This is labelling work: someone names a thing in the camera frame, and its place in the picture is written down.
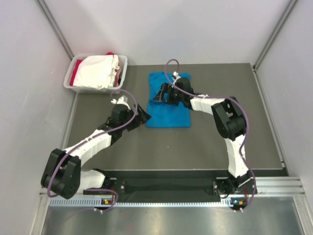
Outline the blue t shirt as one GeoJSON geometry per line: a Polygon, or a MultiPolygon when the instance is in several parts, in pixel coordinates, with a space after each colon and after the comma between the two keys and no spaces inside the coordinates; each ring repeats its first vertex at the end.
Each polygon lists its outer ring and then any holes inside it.
{"type": "Polygon", "coordinates": [[[182,103],[175,106],[153,101],[153,98],[160,91],[161,85],[167,82],[164,72],[149,74],[150,95],[147,113],[151,119],[146,123],[146,126],[148,128],[190,128],[190,111],[182,103]]]}

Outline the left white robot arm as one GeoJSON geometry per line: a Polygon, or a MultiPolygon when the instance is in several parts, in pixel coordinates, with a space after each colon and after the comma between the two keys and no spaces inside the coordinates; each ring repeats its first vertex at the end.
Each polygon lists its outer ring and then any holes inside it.
{"type": "Polygon", "coordinates": [[[70,199],[76,192],[93,188],[100,194],[110,191],[111,183],[103,171],[82,171],[81,167],[98,152],[117,142],[123,131],[132,131],[151,119],[139,104],[131,108],[124,96],[111,102],[111,116],[90,136],[72,147],[56,148],[50,153],[41,178],[41,186],[47,189],[50,197],[70,199]]]}

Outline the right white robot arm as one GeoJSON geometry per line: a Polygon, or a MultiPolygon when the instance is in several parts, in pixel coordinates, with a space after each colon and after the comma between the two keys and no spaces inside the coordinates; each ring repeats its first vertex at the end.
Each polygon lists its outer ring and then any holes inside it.
{"type": "Polygon", "coordinates": [[[228,177],[216,183],[216,193],[238,194],[246,188],[250,180],[245,163],[246,117],[233,97],[215,98],[195,93],[188,78],[178,78],[174,84],[163,83],[153,101],[179,105],[210,114],[218,133],[224,139],[228,155],[228,177]]]}

